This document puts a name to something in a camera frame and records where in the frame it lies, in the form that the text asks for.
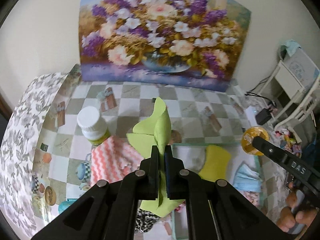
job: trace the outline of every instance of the canvas print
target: canvas print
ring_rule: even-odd
[[[225,91],[250,17],[234,0],[81,0],[82,78]]]

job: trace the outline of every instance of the green cloth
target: green cloth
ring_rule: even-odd
[[[161,98],[157,98],[150,117],[137,123],[133,133],[127,134],[129,143],[144,157],[150,158],[151,148],[157,145],[160,153],[160,187],[156,200],[143,200],[140,208],[150,211],[159,217],[165,217],[184,200],[167,198],[164,172],[164,148],[171,137],[171,122],[167,106]]]

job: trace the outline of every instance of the metal rivet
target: metal rivet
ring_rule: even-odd
[[[219,179],[217,181],[218,186],[225,187],[227,185],[227,182],[224,179]]]
[[[97,182],[97,186],[98,187],[105,187],[107,184],[108,184],[108,182],[106,180],[104,180],[104,179],[100,179]]]
[[[183,170],[179,171],[179,173],[180,173],[181,176],[187,176],[187,175],[189,175],[189,171],[186,170],[186,169],[183,169]]]
[[[138,177],[142,177],[142,176],[144,176],[144,175],[146,174],[146,172],[145,172],[144,170],[137,170],[137,171],[135,172],[135,174],[136,174],[136,176],[138,176]]]

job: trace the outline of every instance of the person's hand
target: person's hand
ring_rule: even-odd
[[[276,223],[277,226],[286,233],[295,225],[296,222],[298,222],[299,224],[305,224],[306,228],[308,228],[317,215],[316,209],[310,209],[299,211],[294,218],[293,214],[291,213],[291,209],[297,206],[298,199],[296,190],[294,189],[292,182],[289,184],[289,188],[291,190],[291,193],[286,199],[286,203],[288,206],[281,210],[280,219]]]

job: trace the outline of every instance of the floral wallpaper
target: floral wallpaper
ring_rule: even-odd
[[[15,107],[0,148],[0,209],[32,237],[36,223],[31,204],[31,171],[39,133],[66,74],[35,78]]]

